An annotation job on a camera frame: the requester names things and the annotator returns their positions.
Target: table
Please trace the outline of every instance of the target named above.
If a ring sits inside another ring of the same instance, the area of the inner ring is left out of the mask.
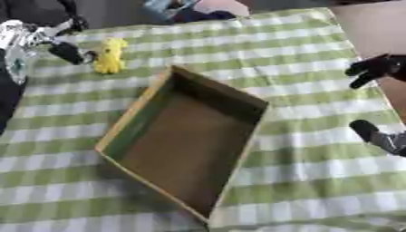
[[[37,62],[0,138],[1,232],[204,231],[173,208],[146,204],[151,194],[135,182],[99,175],[92,150],[171,64],[270,102],[210,219],[212,231],[406,227],[406,159],[365,145],[348,128],[362,118],[396,131],[401,121],[374,82],[348,89],[343,69],[359,58],[328,9],[119,27],[67,40],[94,48],[110,36],[130,43],[121,73],[99,75],[45,54]]]

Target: open wooden tray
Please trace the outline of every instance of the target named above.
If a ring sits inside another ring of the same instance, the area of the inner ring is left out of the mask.
[[[267,102],[173,66],[96,145],[128,175],[207,223]]]

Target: box rim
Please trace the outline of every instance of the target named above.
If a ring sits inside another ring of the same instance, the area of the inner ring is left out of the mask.
[[[159,91],[160,87],[162,87],[171,77],[171,74],[174,72],[178,73],[183,73],[183,74],[197,74],[199,76],[202,76],[204,78],[208,78],[206,75],[196,73],[196,72],[191,72],[186,68],[177,66],[177,65],[171,65],[169,68],[167,68],[164,72],[160,73],[158,76],[158,80],[155,81],[140,97],[139,99],[136,99],[135,102],[129,107],[128,110],[124,112],[124,114],[119,118],[117,122],[114,123],[114,125],[108,130],[108,132],[99,140],[99,142],[95,146],[95,150],[106,160],[108,160],[111,164],[119,168],[121,171],[125,172],[127,175],[132,177],[133,179],[140,181],[141,183],[145,184],[146,186],[152,188],[153,190],[157,191],[161,195],[163,195],[165,198],[168,198],[172,200],[175,204],[180,206],[181,208],[187,210],[189,213],[191,213],[194,217],[197,217],[199,220],[204,222],[206,225],[209,225],[210,219],[212,217],[213,212],[215,211],[216,208],[224,201],[224,198],[227,194],[227,192],[230,189],[230,182],[231,179],[234,178],[237,174],[237,172],[240,170],[242,167],[243,163],[245,160],[247,160],[248,154],[250,149],[253,146],[255,136],[257,134],[257,131],[262,124],[262,121],[264,119],[264,116],[266,115],[266,112],[268,111],[268,106],[269,102],[260,99],[256,97],[255,95],[252,95],[248,92],[243,92],[235,87],[229,86],[227,84],[218,82],[222,85],[225,85],[228,88],[231,88],[233,90],[236,90],[238,92],[242,92],[243,94],[246,94],[250,97],[259,99],[260,101],[266,103],[266,108],[264,112],[261,114],[261,118],[259,119],[258,123],[256,124],[255,128],[251,132],[251,135],[249,139],[246,142],[246,146],[243,148],[239,155],[239,159],[237,160],[236,165],[232,169],[231,174],[229,175],[229,178],[227,179],[227,182],[224,185],[224,188],[221,190],[217,200],[215,201],[214,206],[211,208],[210,213],[208,214],[207,217],[203,216],[201,213],[197,212],[194,208],[190,207],[187,205],[185,202],[180,200],[179,198],[176,198],[175,196],[172,196],[169,194],[165,189],[159,187],[158,185],[148,181],[147,179],[143,178],[137,172],[134,172],[132,170],[129,170],[122,166],[120,163],[112,159],[111,157],[107,156],[104,153],[104,150],[107,148],[108,144],[117,136],[131,121],[131,119],[144,107],[149,100]]]

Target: yellow plush toy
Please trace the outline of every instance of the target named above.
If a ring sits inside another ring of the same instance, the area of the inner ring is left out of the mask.
[[[128,44],[123,39],[111,38],[104,41],[97,60],[94,62],[94,70],[97,73],[118,73],[125,68],[121,60],[122,49]]]

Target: robotic fingertip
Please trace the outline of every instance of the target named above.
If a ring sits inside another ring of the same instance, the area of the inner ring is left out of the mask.
[[[379,129],[372,123],[365,120],[357,120],[350,123],[350,127],[362,138],[365,142],[370,142],[374,133]]]

